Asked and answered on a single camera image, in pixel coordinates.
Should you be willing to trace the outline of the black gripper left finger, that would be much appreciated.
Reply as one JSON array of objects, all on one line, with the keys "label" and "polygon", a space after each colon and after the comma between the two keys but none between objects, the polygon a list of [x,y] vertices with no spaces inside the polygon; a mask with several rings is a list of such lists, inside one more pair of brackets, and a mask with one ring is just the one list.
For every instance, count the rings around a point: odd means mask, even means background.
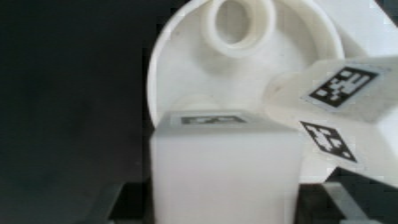
[{"label": "black gripper left finger", "polygon": [[87,224],[144,224],[144,210],[144,183],[112,183],[99,192]]}]

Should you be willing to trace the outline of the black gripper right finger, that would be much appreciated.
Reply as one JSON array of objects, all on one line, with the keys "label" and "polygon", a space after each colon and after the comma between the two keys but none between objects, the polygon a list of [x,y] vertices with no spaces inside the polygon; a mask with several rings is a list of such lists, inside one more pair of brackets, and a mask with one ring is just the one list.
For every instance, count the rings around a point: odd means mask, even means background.
[{"label": "black gripper right finger", "polygon": [[337,182],[300,186],[298,224],[380,224]]}]

